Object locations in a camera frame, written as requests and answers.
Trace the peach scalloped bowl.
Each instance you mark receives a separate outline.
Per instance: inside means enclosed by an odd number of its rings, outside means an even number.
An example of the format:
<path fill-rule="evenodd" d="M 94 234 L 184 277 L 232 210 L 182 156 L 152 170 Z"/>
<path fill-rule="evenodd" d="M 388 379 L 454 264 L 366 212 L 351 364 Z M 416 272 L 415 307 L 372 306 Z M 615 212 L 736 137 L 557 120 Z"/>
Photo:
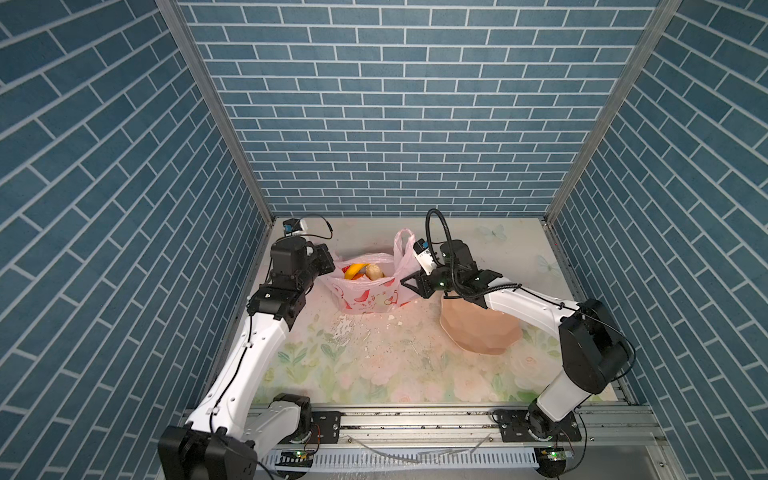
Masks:
<path fill-rule="evenodd" d="M 501 355 L 523 338 L 517 317 L 462 299 L 442 299 L 439 322 L 448 337 L 470 353 Z"/>

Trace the pink plastic bag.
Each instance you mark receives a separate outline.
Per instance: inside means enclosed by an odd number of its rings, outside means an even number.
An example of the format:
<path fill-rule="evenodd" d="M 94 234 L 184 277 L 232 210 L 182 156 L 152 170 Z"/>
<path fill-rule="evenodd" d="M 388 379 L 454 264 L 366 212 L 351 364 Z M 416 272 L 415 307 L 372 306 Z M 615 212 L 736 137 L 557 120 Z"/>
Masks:
<path fill-rule="evenodd" d="M 393 253 L 371 253 L 353 259 L 333 256 L 335 270 L 318 280 L 331 294 L 337 308 L 344 314 L 387 313 L 418 295 L 401 285 L 400 281 L 416 272 L 419 265 L 414 258 L 413 245 L 416 237 L 409 229 L 401 229 L 394 237 Z M 385 274 L 371 281 L 365 275 L 355 280 L 345 280 L 343 268 L 354 263 L 378 264 Z"/>

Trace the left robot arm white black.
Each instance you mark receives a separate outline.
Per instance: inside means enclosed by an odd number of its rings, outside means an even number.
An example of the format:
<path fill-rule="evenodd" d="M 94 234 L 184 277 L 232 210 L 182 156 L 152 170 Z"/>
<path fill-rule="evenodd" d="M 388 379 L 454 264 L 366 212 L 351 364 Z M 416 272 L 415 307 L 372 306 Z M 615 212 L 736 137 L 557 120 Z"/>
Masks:
<path fill-rule="evenodd" d="M 200 405 L 181 426 L 169 426 L 158 443 L 168 479 L 251 479 L 282 440 L 309 435 L 311 401 L 281 394 L 246 427 L 253 398 L 285 343 L 315 280 L 334 271 L 324 244 L 302 236 L 276 241 L 271 270 L 246 305 L 246 321 L 225 365 Z"/>

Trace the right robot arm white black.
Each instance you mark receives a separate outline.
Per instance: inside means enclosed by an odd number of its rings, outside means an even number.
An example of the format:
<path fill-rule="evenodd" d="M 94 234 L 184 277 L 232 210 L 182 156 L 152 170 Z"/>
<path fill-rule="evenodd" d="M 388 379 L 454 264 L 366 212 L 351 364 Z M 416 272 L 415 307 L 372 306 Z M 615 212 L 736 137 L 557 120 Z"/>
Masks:
<path fill-rule="evenodd" d="M 419 269 L 401 281 L 409 290 L 423 298 L 453 292 L 453 298 L 514 316 L 558 340 L 561 371 L 525 416 L 533 438 L 552 439 L 572 422 L 575 409 L 632 368 L 635 348 L 601 302 L 560 300 L 480 269 L 461 240 L 444 242 L 436 253 L 420 239 L 413 250 Z"/>

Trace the yellow fake banana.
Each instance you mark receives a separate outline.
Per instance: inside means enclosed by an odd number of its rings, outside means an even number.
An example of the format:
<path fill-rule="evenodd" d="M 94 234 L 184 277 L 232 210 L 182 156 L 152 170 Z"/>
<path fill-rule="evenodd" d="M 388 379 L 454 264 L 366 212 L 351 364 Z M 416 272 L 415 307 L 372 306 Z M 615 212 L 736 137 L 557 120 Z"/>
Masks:
<path fill-rule="evenodd" d="M 365 275 L 367 266 L 367 263 L 354 263 L 347 265 L 343 268 L 344 279 L 355 280 L 361 278 Z"/>

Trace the beige fake potato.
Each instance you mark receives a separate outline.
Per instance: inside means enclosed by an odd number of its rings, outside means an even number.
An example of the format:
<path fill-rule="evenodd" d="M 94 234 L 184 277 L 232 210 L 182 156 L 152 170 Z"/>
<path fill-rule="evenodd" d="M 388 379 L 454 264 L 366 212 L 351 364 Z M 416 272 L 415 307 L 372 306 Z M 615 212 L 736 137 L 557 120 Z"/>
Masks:
<path fill-rule="evenodd" d="M 378 264 L 368 264 L 365 268 L 365 276 L 371 280 L 379 280 L 385 277 L 384 272 Z"/>

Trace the left green circuit board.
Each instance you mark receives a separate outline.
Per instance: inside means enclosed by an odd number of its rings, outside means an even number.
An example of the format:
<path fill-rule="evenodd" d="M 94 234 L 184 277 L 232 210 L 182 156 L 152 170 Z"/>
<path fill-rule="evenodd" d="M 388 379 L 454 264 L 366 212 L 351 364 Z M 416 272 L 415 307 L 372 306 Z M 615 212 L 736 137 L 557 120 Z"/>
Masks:
<path fill-rule="evenodd" d="M 314 463 L 314 454 L 307 451 L 282 451 L 275 460 L 275 467 L 278 470 L 288 470 L 289 468 L 310 469 Z"/>

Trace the green circuit board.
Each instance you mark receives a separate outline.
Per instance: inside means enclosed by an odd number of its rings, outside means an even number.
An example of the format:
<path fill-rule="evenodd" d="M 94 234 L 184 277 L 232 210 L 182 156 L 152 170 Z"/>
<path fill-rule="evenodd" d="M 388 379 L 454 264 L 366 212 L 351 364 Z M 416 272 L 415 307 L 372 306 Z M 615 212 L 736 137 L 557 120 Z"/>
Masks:
<path fill-rule="evenodd" d="M 310 469 L 314 463 L 314 454 L 307 451 L 282 451 L 275 460 L 275 467 L 278 470 L 288 470 L 289 468 Z"/>
<path fill-rule="evenodd" d="M 560 447 L 543 447 L 536 448 L 535 454 L 539 463 L 545 462 L 566 462 L 568 460 L 568 452 Z"/>

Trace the right green circuit board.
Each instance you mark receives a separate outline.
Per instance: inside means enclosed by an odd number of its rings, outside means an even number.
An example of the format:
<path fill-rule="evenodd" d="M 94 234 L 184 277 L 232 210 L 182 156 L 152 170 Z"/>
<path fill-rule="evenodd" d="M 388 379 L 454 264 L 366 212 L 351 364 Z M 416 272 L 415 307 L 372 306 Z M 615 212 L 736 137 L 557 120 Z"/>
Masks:
<path fill-rule="evenodd" d="M 543 447 L 536 448 L 535 454 L 539 463 L 545 462 L 566 462 L 568 460 L 568 452 L 560 447 Z"/>

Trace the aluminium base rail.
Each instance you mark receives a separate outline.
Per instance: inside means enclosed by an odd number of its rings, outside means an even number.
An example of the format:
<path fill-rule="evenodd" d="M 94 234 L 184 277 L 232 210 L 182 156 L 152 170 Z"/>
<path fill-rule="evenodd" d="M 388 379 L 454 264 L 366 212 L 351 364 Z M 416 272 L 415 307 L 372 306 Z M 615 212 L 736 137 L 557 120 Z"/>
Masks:
<path fill-rule="evenodd" d="M 246 427 L 252 430 L 266 408 L 250 408 Z M 375 448 L 461 448 L 475 444 L 518 444 L 541 448 L 559 444 L 577 446 L 657 446 L 667 442 L 650 409 L 623 404 L 583 405 L 575 413 L 582 440 L 548 442 L 503 442 L 499 427 L 491 420 L 495 409 L 527 409 L 521 405 L 449 406 L 318 406 L 342 413 L 339 442 L 311 445 L 368 445 Z"/>

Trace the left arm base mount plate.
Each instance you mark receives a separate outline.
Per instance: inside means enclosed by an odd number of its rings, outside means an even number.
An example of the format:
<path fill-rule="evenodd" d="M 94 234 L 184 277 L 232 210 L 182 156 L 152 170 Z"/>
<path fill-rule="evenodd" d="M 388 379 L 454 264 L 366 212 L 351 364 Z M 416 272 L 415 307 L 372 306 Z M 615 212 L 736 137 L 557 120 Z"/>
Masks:
<path fill-rule="evenodd" d="M 342 413 L 333 410 L 321 410 L 312 413 L 312 420 L 306 432 L 293 433 L 284 437 L 278 445 L 295 445 L 307 447 L 311 445 L 337 444 L 339 442 Z"/>

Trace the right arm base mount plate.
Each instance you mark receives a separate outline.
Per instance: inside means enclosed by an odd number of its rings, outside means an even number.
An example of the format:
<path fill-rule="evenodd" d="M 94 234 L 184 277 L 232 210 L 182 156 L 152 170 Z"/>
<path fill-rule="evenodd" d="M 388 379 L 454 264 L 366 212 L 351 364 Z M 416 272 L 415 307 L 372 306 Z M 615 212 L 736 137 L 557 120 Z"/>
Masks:
<path fill-rule="evenodd" d="M 495 409 L 491 420 L 499 427 L 503 442 L 548 442 L 554 440 L 581 441 L 582 432 L 575 413 L 553 421 L 537 407 L 527 409 Z"/>

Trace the left metal corner post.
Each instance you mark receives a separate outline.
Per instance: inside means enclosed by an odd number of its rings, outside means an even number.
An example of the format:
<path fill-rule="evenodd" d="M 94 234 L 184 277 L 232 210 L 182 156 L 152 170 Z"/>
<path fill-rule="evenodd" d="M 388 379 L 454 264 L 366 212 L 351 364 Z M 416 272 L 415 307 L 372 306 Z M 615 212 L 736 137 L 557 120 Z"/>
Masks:
<path fill-rule="evenodd" d="M 174 39 L 190 74 L 208 106 L 212 118 L 224 140 L 233 161 L 240 172 L 257 209 L 268 226 L 274 223 L 270 211 L 247 155 L 237 136 L 226 108 L 218 94 L 214 81 L 197 47 L 192 32 L 177 1 L 157 0 L 157 7 Z"/>

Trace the metal corner post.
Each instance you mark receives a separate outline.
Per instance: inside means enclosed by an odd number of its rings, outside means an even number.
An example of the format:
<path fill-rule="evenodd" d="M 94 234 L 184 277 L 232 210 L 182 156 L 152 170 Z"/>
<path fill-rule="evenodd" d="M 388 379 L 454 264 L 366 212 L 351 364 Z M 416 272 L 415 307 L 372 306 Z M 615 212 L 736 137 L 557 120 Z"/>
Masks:
<path fill-rule="evenodd" d="M 270 211 L 247 155 L 237 136 L 226 108 L 218 94 L 214 81 L 197 47 L 192 32 L 177 1 L 157 0 L 157 7 L 174 39 L 190 74 L 208 106 L 212 118 L 224 140 L 233 161 L 240 172 L 257 209 L 268 226 L 274 223 Z"/>
<path fill-rule="evenodd" d="M 648 23 L 640 35 L 636 46 L 632 49 L 605 105 L 597 115 L 592 130 L 585 137 L 581 149 L 575 156 L 574 162 L 564 176 L 560 188 L 546 210 L 543 224 L 548 229 L 554 228 L 556 219 L 564 209 L 579 179 L 586 171 L 608 128 L 627 99 L 631 89 L 642 73 L 643 67 L 654 52 L 656 45 L 678 11 L 681 3 L 681 0 L 661 0 L 650 15 Z"/>

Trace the right metal corner post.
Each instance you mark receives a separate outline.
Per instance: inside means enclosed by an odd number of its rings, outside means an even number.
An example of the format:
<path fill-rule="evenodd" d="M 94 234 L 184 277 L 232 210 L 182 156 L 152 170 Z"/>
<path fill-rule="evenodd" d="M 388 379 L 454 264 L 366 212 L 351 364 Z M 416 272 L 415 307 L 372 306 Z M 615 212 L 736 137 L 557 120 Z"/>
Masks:
<path fill-rule="evenodd" d="M 654 52 L 656 45 L 678 11 L 681 3 L 681 0 L 661 0 L 650 15 L 648 23 L 640 35 L 636 46 L 632 49 L 605 105 L 597 115 L 592 130 L 585 137 L 581 149 L 575 156 L 574 162 L 564 176 L 560 188 L 546 210 L 543 224 L 548 229 L 554 228 L 556 219 L 564 209 L 579 179 L 586 171 L 608 128 L 627 99 L 631 89 L 642 73 L 643 67 Z"/>

